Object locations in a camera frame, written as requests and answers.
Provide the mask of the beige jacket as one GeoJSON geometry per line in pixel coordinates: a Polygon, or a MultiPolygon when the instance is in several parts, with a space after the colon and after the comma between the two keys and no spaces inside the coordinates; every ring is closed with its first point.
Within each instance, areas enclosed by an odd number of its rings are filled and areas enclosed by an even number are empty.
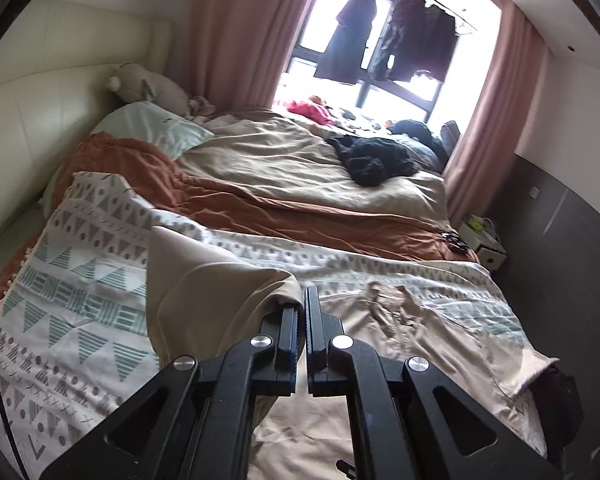
{"type": "MultiPolygon", "coordinates": [[[[226,249],[198,242],[178,232],[152,229],[147,260],[148,334],[162,364],[188,354],[199,361],[220,356],[231,346],[257,335],[262,318],[286,302],[302,299],[294,274],[261,268],[226,249]]],[[[324,311],[343,313],[350,325],[372,324],[355,347],[377,361],[396,361],[403,370],[406,352],[393,352],[379,332],[385,317],[400,314],[407,348],[430,359],[452,382],[501,422],[509,440],[521,449],[508,454],[498,478],[522,479],[524,467],[537,462],[542,478],[557,470],[528,445],[524,416],[514,400],[552,362],[539,352],[483,330],[468,330],[422,306],[401,287],[369,282],[321,302],[324,311]]],[[[344,433],[346,409],[339,400],[312,400],[302,394],[277,408],[264,408],[263,422],[249,466],[253,479],[331,479],[338,453],[349,453],[344,433]]]]}

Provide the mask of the patterned white bedspread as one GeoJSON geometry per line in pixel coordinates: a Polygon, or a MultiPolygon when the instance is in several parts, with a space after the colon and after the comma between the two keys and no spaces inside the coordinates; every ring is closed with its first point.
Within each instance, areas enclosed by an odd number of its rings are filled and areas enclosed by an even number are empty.
{"type": "Polygon", "coordinates": [[[0,449],[30,478],[158,372],[145,316],[153,226],[286,270],[325,297],[369,280],[402,285],[468,327],[526,341],[477,263],[400,262],[212,230],[152,206],[118,174],[78,172],[0,296],[0,449]]]}

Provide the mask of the white bedside table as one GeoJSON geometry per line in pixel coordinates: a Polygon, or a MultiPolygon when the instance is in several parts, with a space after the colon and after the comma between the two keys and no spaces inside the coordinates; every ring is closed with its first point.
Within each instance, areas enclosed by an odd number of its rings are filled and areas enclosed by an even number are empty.
{"type": "Polygon", "coordinates": [[[477,232],[465,223],[468,217],[457,227],[458,234],[476,253],[480,263],[490,272],[496,272],[506,261],[507,252],[495,231],[494,223],[488,218],[481,217],[484,229],[477,232]]]}

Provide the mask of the small black device on bed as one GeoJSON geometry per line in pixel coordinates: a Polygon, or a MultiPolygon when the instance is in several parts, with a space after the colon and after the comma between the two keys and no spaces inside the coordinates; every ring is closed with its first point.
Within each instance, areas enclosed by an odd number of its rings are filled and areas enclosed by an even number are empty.
{"type": "Polygon", "coordinates": [[[442,240],[448,245],[449,250],[454,254],[466,256],[469,252],[468,244],[455,232],[444,232],[441,234],[442,240]]]}

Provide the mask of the orange brown blanket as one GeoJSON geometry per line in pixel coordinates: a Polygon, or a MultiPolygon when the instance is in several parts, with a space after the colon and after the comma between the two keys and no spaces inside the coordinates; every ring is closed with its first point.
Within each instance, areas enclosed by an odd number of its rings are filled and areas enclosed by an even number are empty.
{"type": "Polygon", "coordinates": [[[57,207],[81,171],[121,174],[131,188],[159,209],[175,212],[210,229],[285,240],[400,261],[476,262],[444,239],[449,228],[395,214],[367,212],[274,200],[252,195],[236,185],[190,176],[155,145],[115,139],[107,133],[88,136],[59,167],[50,206],[57,207]]]}

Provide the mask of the dark cushions at window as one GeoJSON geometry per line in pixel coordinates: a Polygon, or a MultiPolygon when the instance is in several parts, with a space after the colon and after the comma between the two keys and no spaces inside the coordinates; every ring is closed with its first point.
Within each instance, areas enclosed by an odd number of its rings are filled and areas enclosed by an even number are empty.
{"type": "Polygon", "coordinates": [[[456,122],[445,122],[438,134],[434,134],[423,122],[404,119],[388,127],[393,140],[406,145],[415,153],[420,166],[439,174],[445,170],[458,140],[460,129],[456,122]]]}

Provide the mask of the beige duvet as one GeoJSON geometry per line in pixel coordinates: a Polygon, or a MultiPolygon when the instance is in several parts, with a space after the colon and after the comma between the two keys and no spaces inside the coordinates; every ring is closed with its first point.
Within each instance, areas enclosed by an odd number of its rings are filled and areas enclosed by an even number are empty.
{"type": "Polygon", "coordinates": [[[252,195],[390,214],[449,229],[442,177],[419,171],[377,188],[356,184],[326,139],[332,129],[294,114],[239,107],[202,125],[212,138],[176,160],[192,177],[234,184],[252,195]]]}

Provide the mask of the right pink curtain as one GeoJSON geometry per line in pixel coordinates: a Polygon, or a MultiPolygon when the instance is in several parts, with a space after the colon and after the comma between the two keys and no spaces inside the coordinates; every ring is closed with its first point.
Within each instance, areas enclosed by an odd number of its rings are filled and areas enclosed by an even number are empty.
{"type": "Polygon", "coordinates": [[[500,30],[474,114],[444,170],[452,224],[484,214],[512,166],[532,109],[547,51],[545,41],[515,3],[502,7],[500,30]]]}

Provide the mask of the pink curtain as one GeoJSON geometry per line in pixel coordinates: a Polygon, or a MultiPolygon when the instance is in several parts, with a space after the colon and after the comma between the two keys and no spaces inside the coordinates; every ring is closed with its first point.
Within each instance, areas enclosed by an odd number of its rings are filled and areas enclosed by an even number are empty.
{"type": "Polygon", "coordinates": [[[310,0],[193,0],[189,89],[219,110],[272,105],[310,0]]]}
{"type": "Polygon", "coordinates": [[[545,41],[515,3],[502,7],[500,30],[474,114],[444,170],[452,224],[484,214],[512,166],[532,109],[547,51],[545,41]]]}

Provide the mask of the light green pillow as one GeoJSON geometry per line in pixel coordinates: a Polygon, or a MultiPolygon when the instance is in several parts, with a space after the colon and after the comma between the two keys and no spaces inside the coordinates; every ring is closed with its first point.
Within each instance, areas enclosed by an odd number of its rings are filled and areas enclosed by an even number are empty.
{"type": "Polygon", "coordinates": [[[172,160],[214,138],[206,128],[151,102],[135,102],[114,110],[92,130],[92,134],[101,132],[115,139],[152,144],[172,160]]]}

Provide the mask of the pink garment at window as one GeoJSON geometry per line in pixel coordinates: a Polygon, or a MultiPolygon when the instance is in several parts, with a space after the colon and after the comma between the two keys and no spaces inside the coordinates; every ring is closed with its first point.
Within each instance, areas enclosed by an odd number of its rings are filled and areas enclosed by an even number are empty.
{"type": "Polygon", "coordinates": [[[286,110],[289,113],[309,118],[321,126],[330,126],[335,123],[335,119],[329,110],[323,104],[314,101],[291,101],[286,110]]]}

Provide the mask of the dark hanging garment left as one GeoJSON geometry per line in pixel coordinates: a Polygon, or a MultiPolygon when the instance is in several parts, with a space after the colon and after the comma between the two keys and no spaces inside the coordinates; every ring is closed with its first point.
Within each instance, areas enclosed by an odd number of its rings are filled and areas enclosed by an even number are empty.
{"type": "Polygon", "coordinates": [[[356,84],[377,14],[376,0],[348,0],[337,15],[337,28],[317,63],[314,77],[356,84]]]}

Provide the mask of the dark hanging garment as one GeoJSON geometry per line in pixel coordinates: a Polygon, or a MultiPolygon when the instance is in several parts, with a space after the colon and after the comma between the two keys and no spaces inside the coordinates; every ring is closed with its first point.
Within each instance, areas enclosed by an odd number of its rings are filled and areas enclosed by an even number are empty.
{"type": "Polygon", "coordinates": [[[337,15],[337,28],[317,63],[314,77],[356,84],[377,14],[376,0],[348,0],[337,15]]]}
{"type": "Polygon", "coordinates": [[[396,0],[368,71],[373,80],[409,82],[417,73],[445,82],[457,34],[455,18],[425,0],[396,0]]]}

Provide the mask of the dark hanging garment right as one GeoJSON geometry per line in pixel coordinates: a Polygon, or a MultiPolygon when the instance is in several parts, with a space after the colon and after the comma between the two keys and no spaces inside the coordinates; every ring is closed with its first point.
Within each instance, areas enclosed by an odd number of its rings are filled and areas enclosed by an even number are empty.
{"type": "Polygon", "coordinates": [[[368,71],[373,80],[409,82],[417,73],[445,82],[457,34],[455,18],[425,0],[396,0],[368,71]]]}

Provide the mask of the left pink curtain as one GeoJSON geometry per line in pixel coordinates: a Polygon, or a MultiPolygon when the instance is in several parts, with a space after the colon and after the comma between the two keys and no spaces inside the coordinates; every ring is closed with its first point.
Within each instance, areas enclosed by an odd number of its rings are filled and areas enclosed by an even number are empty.
{"type": "Polygon", "coordinates": [[[272,105],[310,0],[193,0],[189,89],[219,110],[272,105]]]}

